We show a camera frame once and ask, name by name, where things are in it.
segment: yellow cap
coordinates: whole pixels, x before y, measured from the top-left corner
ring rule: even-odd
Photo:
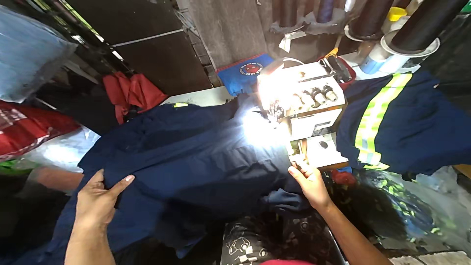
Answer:
[[[391,7],[388,13],[388,20],[398,21],[401,17],[406,16],[407,11],[404,8]]]

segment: red bag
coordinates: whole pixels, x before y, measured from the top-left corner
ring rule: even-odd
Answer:
[[[168,98],[160,89],[152,84],[143,74],[136,74],[129,80],[123,73],[103,77],[106,93],[114,105],[116,119],[124,123],[124,116],[131,105],[138,106],[146,112]]]
[[[0,100],[0,162],[78,128],[78,123],[60,113]]]

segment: printed logo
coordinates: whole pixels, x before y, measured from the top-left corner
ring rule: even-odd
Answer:
[[[257,75],[263,70],[263,65],[259,63],[248,63],[240,68],[240,73],[243,75]]]

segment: fabric pile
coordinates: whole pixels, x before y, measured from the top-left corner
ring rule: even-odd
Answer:
[[[471,164],[471,117],[435,87],[428,72],[394,74],[351,85],[337,131],[337,150],[350,166],[432,175]]]
[[[165,104],[100,138],[79,166],[84,178],[65,206],[38,264],[62,264],[78,191],[101,168],[105,186],[136,176],[108,227],[112,251],[155,237],[183,257],[217,220],[309,209],[284,143],[246,95],[225,105]]]

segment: yellow tag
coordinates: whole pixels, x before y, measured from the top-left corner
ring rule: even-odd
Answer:
[[[185,102],[175,103],[175,104],[173,105],[174,108],[186,107],[186,106],[188,106],[188,103],[185,103]]]

